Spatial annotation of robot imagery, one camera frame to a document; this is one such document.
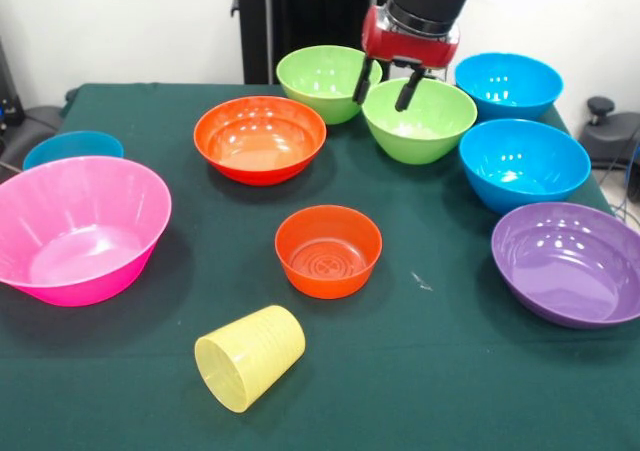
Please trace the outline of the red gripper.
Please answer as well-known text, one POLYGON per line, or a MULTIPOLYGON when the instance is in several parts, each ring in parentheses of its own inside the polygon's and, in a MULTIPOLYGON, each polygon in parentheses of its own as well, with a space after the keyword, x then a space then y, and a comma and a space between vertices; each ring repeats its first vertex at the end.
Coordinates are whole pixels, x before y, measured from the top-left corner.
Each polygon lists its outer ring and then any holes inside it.
MULTIPOLYGON (((362 105, 366 99, 373 59, 391 62, 419 63, 427 69, 444 69, 449 66, 457 51, 460 31, 457 24, 442 36, 412 34, 400 27, 382 6, 371 6, 362 28, 363 58, 352 100, 362 105)), ((403 85, 395 103, 395 110, 405 111, 424 78, 425 69, 415 68, 403 85)))

